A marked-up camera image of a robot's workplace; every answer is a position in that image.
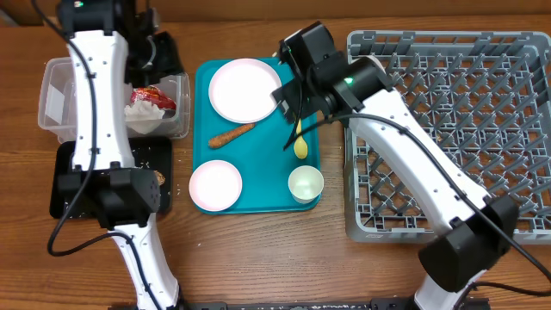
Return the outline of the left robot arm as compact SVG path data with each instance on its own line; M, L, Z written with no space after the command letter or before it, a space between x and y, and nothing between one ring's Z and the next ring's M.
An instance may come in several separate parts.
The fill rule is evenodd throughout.
M125 124L125 86L156 84L183 72L176 43L158 32L156 13L133 1L62 1L59 27L67 43L77 92L77 138L71 171L58 189L69 205L47 243L54 257L112 239L127 266L138 309L184 309L178 280L166 262L157 229L161 189L153 170L135 164ZM72 249L53 243L76 212L95 215L105 233Z

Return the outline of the white bowl with rice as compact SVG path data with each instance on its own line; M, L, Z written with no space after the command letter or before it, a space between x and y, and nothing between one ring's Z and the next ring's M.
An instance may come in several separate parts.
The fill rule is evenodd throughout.
M386 68L383 66L383 64L374 56L369 55L367 59L370 61L370 63L380 71L382 71L384 74L386 74Z

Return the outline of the red snack wrapper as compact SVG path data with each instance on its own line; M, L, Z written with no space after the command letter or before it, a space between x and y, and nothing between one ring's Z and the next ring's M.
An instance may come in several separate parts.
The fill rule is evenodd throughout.
M134 104L138 100L151 102L159 109L176 110L176 103L154 85L134 89L130 97L130 102Z

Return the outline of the brown food scrap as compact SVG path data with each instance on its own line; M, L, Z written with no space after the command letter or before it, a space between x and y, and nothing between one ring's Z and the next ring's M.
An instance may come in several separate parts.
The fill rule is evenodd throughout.
M156 175L157 180L158 180L158 185L159 186L164 185L164 183L166 181L164 175L161 172L159 172L158 170L155 170L155 175Z

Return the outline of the brown carrot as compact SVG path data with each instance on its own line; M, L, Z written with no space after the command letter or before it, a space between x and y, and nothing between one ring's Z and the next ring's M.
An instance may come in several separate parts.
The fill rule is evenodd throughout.
M256 126L255 123L244 124L240 127L236 127L228 132L221 133L208 141L208 146L211 149L219 149L230 142L234 141L236 138L241 135L249 132Z

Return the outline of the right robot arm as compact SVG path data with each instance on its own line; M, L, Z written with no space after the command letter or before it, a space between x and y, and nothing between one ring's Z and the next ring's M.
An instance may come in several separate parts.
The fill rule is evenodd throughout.
M293 79L275 90L288 122L322 112L372 147L411 192L436 234L419 254L427 274L415 293L419 309L457 309L477 280L510 248L518 206L491 196L415 120L381 62L349 62L321 23L279 43L277 57Z

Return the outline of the white napkin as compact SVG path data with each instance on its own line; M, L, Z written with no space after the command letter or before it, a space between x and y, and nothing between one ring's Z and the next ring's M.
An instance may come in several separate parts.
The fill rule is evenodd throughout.
M124 108L125 122L155 121L164 117L164 111L150 101L137 100Z

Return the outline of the large white plate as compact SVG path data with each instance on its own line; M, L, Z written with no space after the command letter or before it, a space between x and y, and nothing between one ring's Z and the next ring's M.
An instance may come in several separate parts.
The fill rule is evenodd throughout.
M224 119L239 124L254 123L276 109L272 92L282 86L276 71L259 59L235 59L213 75L208 97Z

